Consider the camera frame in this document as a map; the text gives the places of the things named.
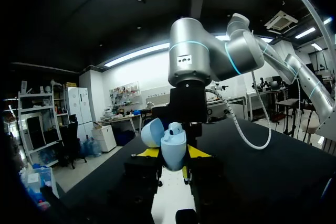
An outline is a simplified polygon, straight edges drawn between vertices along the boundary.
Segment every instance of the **stool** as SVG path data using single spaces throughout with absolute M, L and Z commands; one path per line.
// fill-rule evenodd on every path
M 310 118 L 310 122 L 308 125 L 308 119 L 305 119 L 302 123 L 301 123 L 301 128 L 304 132 L 307 131 L 308 134 L 308 140 L 307 140 L 307 144 L 310 144 L 310 137 L 311 134 L 314 134 L 316 132 L 316 130 L 318 129 L 318 127 L 320 126 L 320 122 L 319 119 L 315 118 L 315 117 L 311 117 Z

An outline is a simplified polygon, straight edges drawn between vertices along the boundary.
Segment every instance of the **floor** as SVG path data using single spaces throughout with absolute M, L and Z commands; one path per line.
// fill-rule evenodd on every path
M 302 115 L 302 121 L 304 119 L 307 119 L 309 117 L 310 111 L 305 111 L 305 113 Z M 289 118 L 288 122 L 288 130 L 291 130 L 293 119 Z M 255 121 L 254 123 L 268 127 L 268 123 L 266 119 L 260 119 L 258 121 Z M 284 131 L 284 125 L 286 124 L 285 119 L 282 119 L 279 121 L 279 124 L 271 123 L 272 130 L 275 130 L 277 132 L 282 133 Z M 305 133 L 302 131 L 302 129 L 299 130 L 298 133 L 298 139 L 303 140 L 305 136 Z M 321 137 L 312 134 L 311 136 L 311 143 L 314 147 L 322 148 L 322 141 Z M 59 184 L 59 186 L 63 189 L 63 191 L 66 193 L 68 190 L 70 190 L 75 184 L 80 182 L 82 179 L 84 179 L 86 176 L 88 176 L 93 170 L 95 170 L 97 167 L 99 167 L 102 163 L 104 163 L 108 158 L 110 158 L 113 154 L 115 154 L 118 150 L 120 150 L 121 146 L 117 146 L 113 150 L 111 150 L 108 153 L 103 153 L 99 157 L 87 157 L 87 163 L 84 163 L 84 160 L 79 159 L 75 163 L 76 169 L 72 169 L 71 165 L 68 167 L 60 167 L 56 166 L 53 168 L 54 176 L 56 179 L 56 182 Z
M 74 164 L 75 169 L 72 169 L 71 165 L 68 167 L 55 166 L 52 170 L 54 172 L 56 182 L 66 193 L 68 190 L 73 188 L 75 184 L 88 176 L 97 167 L 120 150 L 121 147 L 122 146 L 117 146 L 110 152 L 103 152 L 99 157 L 89 156 L 86 158 L 88 161 L 87 163 L 84 163 L 83 159 L 78 159 Z
M 304 110 L 304 114 L 302 115 L 302 119 L 301 121 L 303 122 L 305 119 L 308 119 L 309 117 L 309 113 L 310 111 L 309 110 Z M 313 112 L 311 118 L 317 118 L 317 114 L 315 112 Z M 296 118 L 296 127 L 299 126 L 299 122 L 300 122 L 300 119 L 297 120 Z M 266 119 L 259 119 L 258 121 L 255 121 L 254 123 L 256 124 L 259 124 L 259 125 L 262 125 L 262 126 L 265 126 L 265 127 L 268 127 L 268 123 L 267 123 L 267 120 Z M 293 124 L 293 118 L 289 118 L 289 121 L 288 121 L 288 131 L 290 131 L 292 129 L 292 124 Z M 276 123 L 272 123 L 271 122 L 271 128 L 272 130 L 275 130 L 277 132 L 280 132 L 280 133 L 283 133 L 284 132 L 284 129 L 286 128 L 286 121 L 285 119 L 281 119 L 279 121 L 279 124 L 277 125 Z M 297 132 L 297 128 L 296 128 L 296 133 L 295 133 L 295 138 L 297 138 L 298 140 L 303 140 L 305 136 L 305 132 L 302 131 L 301 127 L 299 129 L 299 132 Z M 311 144 L 316 147 L 316 148 L 319 148 L 321 149 L 322 148 L 322 140 L 321 140 L 321 136 L 319 135 L 316 135 L 316 134 L 312 134 L 311 135 L 311 139 L 310 139 L 310 142 Z

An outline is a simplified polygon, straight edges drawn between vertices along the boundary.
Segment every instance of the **white refrigerator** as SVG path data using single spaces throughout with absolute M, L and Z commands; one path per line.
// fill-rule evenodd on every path
M 78 121 L 77 137 L 84 141 L 86 135 L 92 137 L 93 122 L 91 117 L 87 88 L 68 87 L 66 101 L 69 115 L 76 115 Z

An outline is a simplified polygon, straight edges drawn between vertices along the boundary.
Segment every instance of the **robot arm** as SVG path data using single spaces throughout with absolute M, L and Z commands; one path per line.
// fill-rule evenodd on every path
M 255 37 L 248 25 L 246 17 L 234 14 L 227 26 L 230 41 L 223 42 L 195 19 L 177 20 L 170 34 L 169 83 L 182 88 L 192 82 L 204 88 L 211 80 L 222 81 L 258 69 L 265 60 L 287 84 L 299 78 L 323 124 L 335 106 L 323 84 L 297 56 L 289 54 L 284 61 L 272 46 Z

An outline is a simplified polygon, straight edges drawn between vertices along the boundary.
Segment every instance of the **light blue cup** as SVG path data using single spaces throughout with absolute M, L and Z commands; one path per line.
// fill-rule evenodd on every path
M 159 118 L 146 124 L 141 131 L 142 142 L 150 148 L 160 147 L 164 128 Z
M 171 123 L 161 138 L 161 152 L 170 170 L 180 170 L 186 152 L 187 139 L 181 124 Z

